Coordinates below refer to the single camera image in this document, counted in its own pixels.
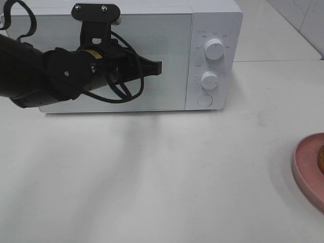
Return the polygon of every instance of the white table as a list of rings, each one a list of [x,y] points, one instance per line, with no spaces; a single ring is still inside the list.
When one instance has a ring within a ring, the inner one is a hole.
[[[292,153],[324,62],[235,63],[225,109],[44,115],[1,99],[0,242],[322,242]]]
[[[235,62],[321,59],[321,55],[266,0],[236,2],[244,17]]]

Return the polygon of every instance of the microwave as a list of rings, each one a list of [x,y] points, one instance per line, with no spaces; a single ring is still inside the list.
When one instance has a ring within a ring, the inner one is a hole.
[[[37,19],[37,31],[24,41],[42,52],[57,46],[76,50],[82,23],[71,16],[77,1],[25,1]],[[243,14],[233,0],[167,0],[113,2],[121,24],[112,30],[142,57],[162,62],[161,75],[145,78],[144,91],[123,104],[104,103],[88,96],[41,106],[46,113],[215,110],[224,107]],[[8,37],[28,29],[24,9],[14,6]],[[139,80],[130,82],[137,92]],[[94,91],[114,97],[109,86]]]

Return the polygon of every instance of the microwave control panel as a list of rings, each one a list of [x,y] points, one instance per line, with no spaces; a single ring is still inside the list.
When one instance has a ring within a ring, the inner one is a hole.
[[[242,13],[194,13],[186,110],[222,109]]]

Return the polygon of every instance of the white knob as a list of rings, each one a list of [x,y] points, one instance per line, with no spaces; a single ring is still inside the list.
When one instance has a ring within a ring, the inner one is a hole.
[[[205,90],[213,90],[218,85],[218,77],[214,72],[205,72],[200,77],[200,83],[203,89]]]
[[[217,60],[224,55],[224,44],[218,38],[207,41],[204,49],[207,58],[210,60]]]

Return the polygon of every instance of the wall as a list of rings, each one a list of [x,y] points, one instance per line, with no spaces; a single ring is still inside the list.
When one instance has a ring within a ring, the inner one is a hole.
[[[267,0],[324,57],[324,0]]]

